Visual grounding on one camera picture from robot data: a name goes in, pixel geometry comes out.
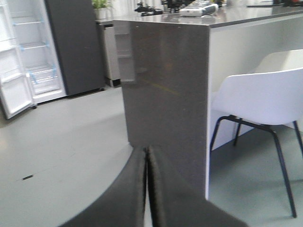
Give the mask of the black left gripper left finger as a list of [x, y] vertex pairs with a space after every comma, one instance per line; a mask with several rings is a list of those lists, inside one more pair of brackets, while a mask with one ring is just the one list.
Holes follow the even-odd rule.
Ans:
[[106, 191], [61, 226], [143, 227], [146, 183], [146, 151], [136, 147]]

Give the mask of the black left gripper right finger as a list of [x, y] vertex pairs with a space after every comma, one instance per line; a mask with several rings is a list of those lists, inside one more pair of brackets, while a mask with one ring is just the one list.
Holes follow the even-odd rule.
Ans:
[[207, 201], [175, 169], [160, 147], [147, 149], [148, 192], [155, 227], [246, 227]]

